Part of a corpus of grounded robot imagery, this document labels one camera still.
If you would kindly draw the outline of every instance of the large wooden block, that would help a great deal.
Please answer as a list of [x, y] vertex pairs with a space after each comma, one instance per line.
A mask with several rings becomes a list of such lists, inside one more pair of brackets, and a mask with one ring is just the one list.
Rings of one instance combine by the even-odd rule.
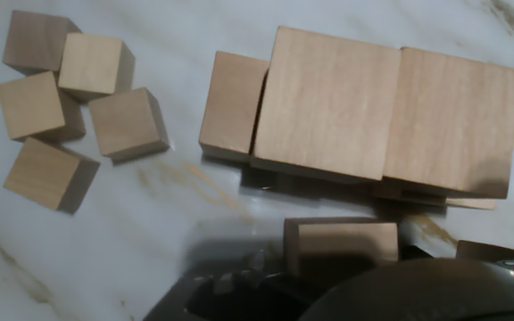
[[373, 218], [287, 218], [289, 273], [330, 287], [398, 260], [398, 226]]
[[120, 39], [69, 34], [59, 87], [82, 101], [128, 91], [135, 61]]
[[27, 138], [4, 187], [51, 210], [74, 213], [100, 163], [66, 148]]
[[52, 71], [0, 84], [0, 103], [13, 140], [65, 141], [86, 134], [79, 103], [57, 88]]
[[212, 157], [248, 162], [269, 62], [217, 52], [200, 145]]
[[67, 34], [80, 29], [65, 17], [13, 11], [4, 64], [25, 74], [59, 71]]
[[397, 49], [279, 28], [252, 165], [380, 180], [399, 69]]
[[160, 105], [146, 89], [88, 103], [103, 156], [125, 161], [170, 147]]
[[513, 145], [514, 69], [402, 49], [385, 177], [506, 198]]
[[459, 241], [455, 258], [478, 259], [495, 263], [507, 259], [514, 260], [514, 250], [485, 243]]
[[497, 200], [451, 198], [445, 196], [430, 195], [426, 193], [405, 191], [401, 188], [376, 183], [372, 188], [372, 195], [377, 198], [395, 200], [400, 202], [415, 202], [434, 206], [453, 206], [476, 210], [495, 210]]

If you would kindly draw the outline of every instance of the rectangular wooden block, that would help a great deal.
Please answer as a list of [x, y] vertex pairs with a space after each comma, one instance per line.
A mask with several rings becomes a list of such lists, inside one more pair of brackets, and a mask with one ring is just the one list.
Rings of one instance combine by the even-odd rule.
[[72, 33], [64, 47], [59, 87], [81, 101], [129, 91], [135, 62], [120, 39]]
[[399, 69], [397, 49], [279, 28], [252, 166], [380, 180]]
[[30, 137], [4, 187], [51, 210], [74, 213], [99, 166], [97, 161]]
[[65, 17], [15, 10], [4, 50], [4, 64], [25, 74], [59, 71], [68, 33], [80, 29]]
[[88, 108], [100, 153], [113, 161], [170, 147], [160, 105], [146, 88], [96, 99]]
[[255, 118], [269, 62], [217, 52], [200, 145], [212, 157], [249, 162]]
[[372, 195], [377, 198], [395, 200], [400, 202], [415, 202], [435, 206], [453, 206], [466, 209], [495, 210], [495, 208], [497, 207], [497, 200], [450, 198], [426, 193], [405, 191], [401, 188], [397, 188], [383, 183], [376, 183], [373, 185]]
[[287, 218], [289, 273], [331, 287], [398, 260], [398, 227], [373, 218]]
[[504, 199], [513, 145], [514, 69], [402, 49], [385, 177]]
[[495, 263], [506, 259], [514, 260], [514, 250], [485, 243], [459, 241], [455, 258], [478, 259]]
[[9, 138], [66, 141], [86, 134], [80, 106], [57, 88], [52, 71], [0, 84]]

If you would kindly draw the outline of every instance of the white marble countertop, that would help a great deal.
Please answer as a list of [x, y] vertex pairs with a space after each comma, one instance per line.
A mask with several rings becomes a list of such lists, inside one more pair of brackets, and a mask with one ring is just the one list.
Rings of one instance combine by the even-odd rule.
[[[1, 63], [13, 9], [124, 39], [137, 58], [134, 88], [160, 101], [172, 148], [114, 167], [85, 107], [87, 135], [67, 146], [102, 166], [72, 217], [3, 189], [21, 144], [8, 139], [0, 109], [0, 320], [139, 320], [194, 262], [278, 249], [285, 217], [373, 215], [369, 204], [246, 191], [240, 169], [202, 162], [217, 50], [269, 59], [286, 25], [514, 68], [511, 0], [0, 0], [0, 82], [21, 77]], [[435, 255], [452, 256], [459, 239], [514, 248], [514, 162], [497, 210], [429, 217], [409, 231]]]

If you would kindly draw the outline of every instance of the wood grain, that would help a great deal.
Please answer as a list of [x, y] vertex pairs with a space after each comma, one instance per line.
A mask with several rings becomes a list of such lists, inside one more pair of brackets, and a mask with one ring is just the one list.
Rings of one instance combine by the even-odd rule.
[[513, 145], [514, 69], [402, 49], [385, 177], [506, 198]]
[[135, 57], [120, 39], [69, 34], [59, 87], [81, 101], [130, 90]]
[[79, 104], [57, 88], [52, 71], [0, 84], [0, 103], [13, 140], [66, 141], [86, 134]]
[[397, 49], [279, 28], [252, 165], [380, 180], [399, 67]]
[[373, 185], [372, 195], [377, 198], [395, 200], [399, 202], [415, 202], [427, 205], [453, 206], [476, 210], [495, 210], [495, 208], [497, 207], [497, 200], [450, 198], [445, 196], [431, 195], [427, 193], [405, 191], [401, 188], [390, 186], [383, 183], [376, 183]]
[[287, 218], [283, 240], [288, 272], [325, 288], [399, 255], [397, 225], [373, 218]]
[[199, 143], [212, 157], [249, 162], [269, 62], [217, 52]]
[[51, 210], [74, 213], [99, 166], [85, 156], [29, 137], [4, 187]]
[[378, 264], [398, 260], [395, 223], [303, 225], [299, 226], [299, 239], [301, 255], [362, 252]]
[[160, 105], [146, 89], [88, 103], [103, 156], [125, 161], [170, 147]]
[[15, 10], [3, 62], [25, 74], [59, 71], [68, 33], [80, 29], [68, 18]]

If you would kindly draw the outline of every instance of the black device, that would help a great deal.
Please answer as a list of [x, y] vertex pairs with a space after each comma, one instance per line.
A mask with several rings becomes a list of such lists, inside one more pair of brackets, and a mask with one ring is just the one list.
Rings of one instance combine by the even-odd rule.
[[328, 292], [259, 271], [182, 277], [145, 318], [158, 320], [514, 320], [514, 260], [407, 260]]

